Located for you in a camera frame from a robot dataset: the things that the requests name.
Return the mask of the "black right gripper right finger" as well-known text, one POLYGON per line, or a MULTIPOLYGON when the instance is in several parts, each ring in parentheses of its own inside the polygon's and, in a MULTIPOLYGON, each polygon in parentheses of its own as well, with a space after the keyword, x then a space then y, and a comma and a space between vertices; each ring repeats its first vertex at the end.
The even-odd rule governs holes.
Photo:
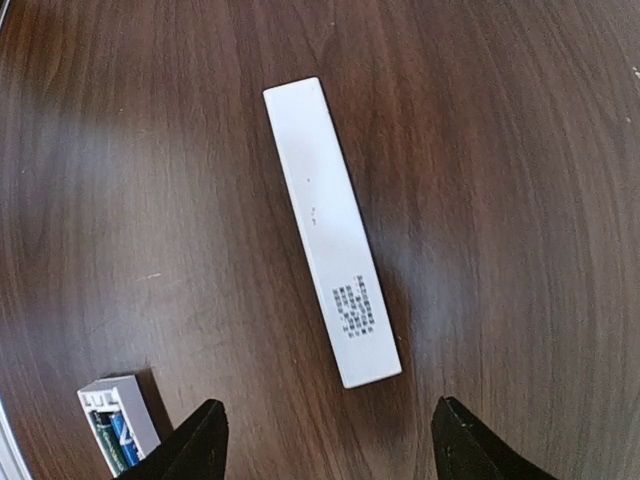
POLYGON ((453 396, 438 400, 431 431, 439 479, 554 479, 520 456, 453 396))

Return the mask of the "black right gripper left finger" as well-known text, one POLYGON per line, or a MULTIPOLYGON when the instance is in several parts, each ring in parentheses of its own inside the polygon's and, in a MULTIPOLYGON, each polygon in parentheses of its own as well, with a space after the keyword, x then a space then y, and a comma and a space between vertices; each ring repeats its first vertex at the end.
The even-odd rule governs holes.
POLYGON ((145 459, 118 479, 224 479, 228 441, 224 404, 208 399, 145 459))

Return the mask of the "blue AAA battery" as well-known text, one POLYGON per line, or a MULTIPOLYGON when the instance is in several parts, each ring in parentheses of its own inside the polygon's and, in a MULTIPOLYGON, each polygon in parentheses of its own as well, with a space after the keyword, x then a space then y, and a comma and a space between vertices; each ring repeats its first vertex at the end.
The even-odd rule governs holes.
POLYGON ((114 412, 109 415, 109 419, 126 461, 130 467, 136 466, 140 463, 140 456, 123 414, 114 412))

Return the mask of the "white remote control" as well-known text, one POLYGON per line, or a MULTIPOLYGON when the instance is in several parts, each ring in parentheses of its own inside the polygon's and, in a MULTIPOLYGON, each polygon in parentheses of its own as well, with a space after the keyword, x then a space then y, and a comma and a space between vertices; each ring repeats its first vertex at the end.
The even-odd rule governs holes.
POLYGON ((161 443, 134 375, 96 380, 77 391, 85 418, 107 463, 119 477, 161 443))

